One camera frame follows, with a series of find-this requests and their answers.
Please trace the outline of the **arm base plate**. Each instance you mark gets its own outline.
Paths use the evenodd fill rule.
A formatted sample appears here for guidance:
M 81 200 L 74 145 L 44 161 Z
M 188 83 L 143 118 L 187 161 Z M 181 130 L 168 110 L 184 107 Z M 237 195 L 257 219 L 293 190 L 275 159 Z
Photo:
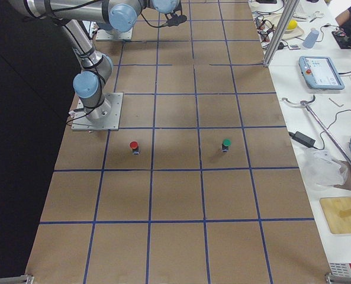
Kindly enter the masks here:
M 96 32 L 96 41 L 131 41 L 133 28 L 127 32 L 119 32 L 117 30 L 103 30 L 101 28 Z
M 78 99 L 77 108 L 81 111 L 74 114 L 74 121 L 70 122 L 71 129 L 73 131 L 118 131 L 123 96 L 122 92 L 104 93 L 104 103 L 87 116 L 83 111 L 83 103 Z

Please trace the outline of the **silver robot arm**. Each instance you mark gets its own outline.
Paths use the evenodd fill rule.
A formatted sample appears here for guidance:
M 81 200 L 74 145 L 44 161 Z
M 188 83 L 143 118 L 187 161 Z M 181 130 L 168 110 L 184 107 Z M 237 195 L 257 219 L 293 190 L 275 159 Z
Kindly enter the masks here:
M 107 33 L 114 33 L 116 32 L 117 30 L 109 23 L 103 23 L 103 22 L 96 22 L 98 28 L 100 30 L 104 30 L 106 31 Z
M 83 118 L 90 122 L 101 122 L 111 112 L 103 88 L 112 74 L 113 63 L 95 48 L 81 21 L 125 33 L 134 27 L 146 8 L 164 14 L 167 27 L 187 20 L 180 1 L 10 1 L 10 4 L 32 20 L 51 19 L 68 37 L 81 66 L 73 88 L 83 104 Z

